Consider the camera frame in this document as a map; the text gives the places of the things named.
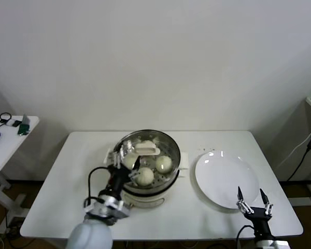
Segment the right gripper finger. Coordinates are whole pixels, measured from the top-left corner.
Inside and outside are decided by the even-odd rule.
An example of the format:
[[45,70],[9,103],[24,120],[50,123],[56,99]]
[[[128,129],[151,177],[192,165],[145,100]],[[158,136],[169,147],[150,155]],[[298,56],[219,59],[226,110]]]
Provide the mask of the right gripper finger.
[[253,209],[244,201],[243,194],[241,188],[238,186],[238,194],[237,194],[238,201],[236,203],[238,209],[243,214],[253,214]]
[[261,193],[262,201],[264,204],[265,215],[271,215],[273,205],[270,204],[270,201],[269,201],[267,195],[265,194],[265,192],[261,188],[260,188],[260,193]]

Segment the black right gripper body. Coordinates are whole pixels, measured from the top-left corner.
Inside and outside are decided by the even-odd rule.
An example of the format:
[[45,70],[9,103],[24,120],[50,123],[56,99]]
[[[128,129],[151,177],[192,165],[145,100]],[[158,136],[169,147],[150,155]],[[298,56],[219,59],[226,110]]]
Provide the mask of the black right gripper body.
[[253,212],[245,213],[245,218],[252,222],[255,237],[272,237],[268,221],[271,215],[266,215],[265,208],[251,207]]

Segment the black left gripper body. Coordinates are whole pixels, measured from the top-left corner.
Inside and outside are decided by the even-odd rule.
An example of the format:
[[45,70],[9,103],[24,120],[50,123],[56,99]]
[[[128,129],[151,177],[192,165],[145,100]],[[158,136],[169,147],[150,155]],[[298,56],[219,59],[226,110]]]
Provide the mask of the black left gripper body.
[[124,185],[131,181],[131,170],[125,166],[121,166],[119,169],[114,165],[108,167],[110,173],[110,179],[108,181],[108,187],[113,192],[121,192]]

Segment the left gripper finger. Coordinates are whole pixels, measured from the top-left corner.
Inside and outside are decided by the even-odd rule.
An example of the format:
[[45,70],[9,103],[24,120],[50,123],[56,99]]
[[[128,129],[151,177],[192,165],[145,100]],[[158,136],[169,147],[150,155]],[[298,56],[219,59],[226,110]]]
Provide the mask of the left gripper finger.
[[131,173],[129,174],[130,179],[135,179],[139,175],[139,168],[140,168],[140,158],[141,156],[138,156],[134,163],[131,163]]
[[109,164],[120,168],[121,164],[131,168],[133,163],[133,144],[131,141],[118,142],[107,154]]

